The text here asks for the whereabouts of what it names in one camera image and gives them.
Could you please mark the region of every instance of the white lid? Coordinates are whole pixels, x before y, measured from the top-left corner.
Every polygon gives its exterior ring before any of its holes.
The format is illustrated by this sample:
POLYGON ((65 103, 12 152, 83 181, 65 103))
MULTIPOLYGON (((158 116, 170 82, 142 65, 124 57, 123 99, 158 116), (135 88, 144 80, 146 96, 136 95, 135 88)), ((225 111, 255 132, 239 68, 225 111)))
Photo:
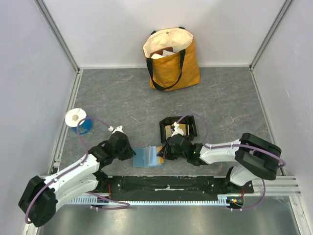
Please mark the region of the white lid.
POLYGON ((65 123, 69 127, 76 127, 81 119, 87 116, 86 112, 82 108, 71 109, 65 114, 65 123))

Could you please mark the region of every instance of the paper towel roll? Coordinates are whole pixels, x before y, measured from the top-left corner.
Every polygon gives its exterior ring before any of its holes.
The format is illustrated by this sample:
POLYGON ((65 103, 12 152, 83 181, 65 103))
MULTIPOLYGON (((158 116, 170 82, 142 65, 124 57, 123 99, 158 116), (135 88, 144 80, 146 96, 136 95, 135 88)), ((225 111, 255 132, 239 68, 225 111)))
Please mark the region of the paper towel roll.
MULTIPOLYGON (((78 123, 82 119, 87 118, 87 117, 88 116, 86 112, 82 108, 71 109, 65 115, 65 123, 76 133, 77 132, 76 127, 78 123)), ((79 133, 81 135, 85 134, 88 131, 90 131, 91 127, 92 127, 92 121, 90 119, 84 120, 79 125, 79 133)))

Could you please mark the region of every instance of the brown item inside bag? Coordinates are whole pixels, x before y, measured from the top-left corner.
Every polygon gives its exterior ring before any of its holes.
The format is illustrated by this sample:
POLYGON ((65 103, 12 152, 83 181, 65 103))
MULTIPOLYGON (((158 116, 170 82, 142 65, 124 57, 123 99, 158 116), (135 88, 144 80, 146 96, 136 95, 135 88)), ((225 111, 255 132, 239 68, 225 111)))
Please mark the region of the brown item inside bag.
POLYGON ((163 55, 163 51, 166 50, 166 51, 170 51, 170 52, 173 52, 173 47, 165 47, 165 48, 162 48, 160 50, 156 50, 154 52, 152 52, 150 54, 150 58, 154 55, 154 54, 159 54, 159 55, 163 55))

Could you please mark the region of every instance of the cable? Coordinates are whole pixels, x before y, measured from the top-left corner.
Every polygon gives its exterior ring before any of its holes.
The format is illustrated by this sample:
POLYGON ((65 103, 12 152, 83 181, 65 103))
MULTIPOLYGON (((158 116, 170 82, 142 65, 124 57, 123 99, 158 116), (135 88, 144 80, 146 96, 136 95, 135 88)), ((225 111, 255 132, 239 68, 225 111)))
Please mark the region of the cable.
POLYGON ((76 127, 76 132, 78 134, 78 137, 80 139, 80 141, 82 142, 83 146, 84 146, 84 149, 85 149, 85 157, 82 159, 82 161, 80 163, 78 163, 77 165, 73 166, 72 168, 68 169, 67 171, 63 172, 62 174, 56 176, 54 179, 52 179, 50 182, 48 182, 41 190, 39 190, 39 192, 34 196, 33 200, 31 200, 31 202, 29 203, 29 206, 26 210, 26 213, 25 213, 25 223, 26 224, 31 224, 32 222, 28 220, 28 216, 29 216, 29 212, 30 210, 32 209, 32 207, 34 206, 36 200, 38 199, 38 197, 40 196, 40 194, 42 194, 42 192, 44 192, 51 184, 53 184, 54 182, 56 182, 57 180, 59 180, 61 177, 63 177, 64 175, 68 174, 69 172, 73 171, 74 169, 80 167, 81 165, 84 164, 84 162, 87 160, 88 158, 88 146, 86 144, 86 142, 83 140, 83 137, 81 136, 80 132, 79 132, 79 125, 85 121, 85 120, 95 120, 95 121, 98 121, 100 123, 102 123, 103 125, 105 125, 109 130, 112 129, 111 126, 109 126, 106 122, 98 119, 98 118, 94 118, 94 117, 86 117, 84 119, 81 119, 78 124, 77 124, 77 127, 76 127))
POLYGON ((128 207, 130 207, 131 205, 127 202, 118 202, 118 201, 114 201, 114 200, 111 200, 109 198, 106 198, 106 197, 103 197, 103 196, 100 196, 96 193, 93 193, 93 192, 87 192, 88 194, 90 195, 93 195, 93 196, 96 196, 98 198, 101 198, 102 200, 104 201, 108 201, 108 202, 114 202, 114 203, 117 203, 117 204, 122 204, 122 205, 125 205, 125 206, 122 206, 122 207, 113 207, 113 208, 102 208, 102 207, 94 207, 94 206, 91 206, 92 209, 96 209, 96 210, 104 210, 104 211, 111 211, 111 210, 120 210, 120 209, 126 209, 128 207))
MULTIPOLYGON (((177 123, 179 123, 184 117, 189 116, 189 115, 195 115, 195 116, 199 117, 199 118, 203 121, 203 123, 205 124, 206 134, 205 134, 205 136, 204 136, 204 138, 203 138, 203 140, 202 140, 202 145, 203 145, 204 147, 206 147, 206 148, 208 148, 208 149, 230 148, 230 147, 249 148, 249 149, 252 149, 252 150, 255 150, 255 151, 264 153, 264 154, 266 154, 266 155, 268 155, 268 156, 270 156, 270 157, 272 157, 272 158, 278 160, 279 162, 281 162, 281 164, 278 166, 278 168, 282 168, 282 167, 284 167, 284 166, 286 165, 286 162, 285 162, 284 160, 282 160, 281 158, 277 157, 276 155, 274 155, 274 154, 272 154, 272 153, 270 153, 270 152, 267 152, 267 151, 265 151, 265 150, 263 150, 263 149, 260 149, 260 148, 254 147, 254 146, 250 146, 250 145, 245 145, 245 144, 232 144, 232 145, 230 145, 230 144, 225 144, 225 145, 220 145, 220 146, 207 146, 207 145, 205 144, 205 140, 206 140, 206 138, 207 138, 207 136, 208 136, 208 133, 209 133, 209 127, 208 127, 208 124, 207 124, 207 122, 205 121, 205 119, 204 119, 203 117, 201 117, 199 114, 191 113, 191 114, 187 114, 187 115, 182 116, 182 117, 177 121, 177 123)), ((263 183, 263 194, 262 194, 262 197, 261 197, 260 201, 259 201, 257 204, 255 204, 254 206, 247 207, 247 208, 243 208, 243 209, 232 209, 233 211, 246 211, 246 210, 249 210, 249 209, 253 209, 253 208, 257 207, 258 205, 260 205, 260 204, 263 202, 263 200, 264 200, 264 198, 265 198, 265 192, 266 192, 266 189, 265 189, 265 188, 266 188, 266 187, 265 187, 265 182, 264 182, 264 180, 263 180, 263 179, 261 179, 261 180, 262 180, 262 183, 263 183)))

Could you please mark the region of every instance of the yellow tote bag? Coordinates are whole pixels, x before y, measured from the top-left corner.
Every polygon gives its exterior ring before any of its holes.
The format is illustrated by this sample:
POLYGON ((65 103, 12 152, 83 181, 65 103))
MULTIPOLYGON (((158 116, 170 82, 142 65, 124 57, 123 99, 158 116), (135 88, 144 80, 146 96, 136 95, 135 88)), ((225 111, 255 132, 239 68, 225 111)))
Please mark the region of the yellow tote bag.
POLYGON ((143 52, 151 88, 172 91, 200 82, 195 39, 183 27, 154 31, 144 44, 143 52), (158 59, 150 58, 151 53, 165 47, 173 47, 176 53, 158 59))

